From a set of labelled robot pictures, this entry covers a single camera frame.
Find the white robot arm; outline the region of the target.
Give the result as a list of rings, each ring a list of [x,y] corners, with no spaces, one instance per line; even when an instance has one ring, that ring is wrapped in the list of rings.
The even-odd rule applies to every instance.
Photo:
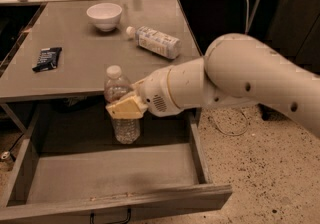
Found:
[[[320,137],[320,77],[245,35],[215,39],[204,56],[152,72],[106,106],[114,119],[158,117],[192,108],[262,104]]]

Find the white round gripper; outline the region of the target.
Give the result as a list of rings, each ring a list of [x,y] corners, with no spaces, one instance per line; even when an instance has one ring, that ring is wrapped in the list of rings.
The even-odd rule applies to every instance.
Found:
[[[169,74],[173,66],[158,69],[133,84],[128,93],[106,105],[113,119],[140,119],[148,110],[157,117],[177,115],[182,110],[174,103],[169,90]]]

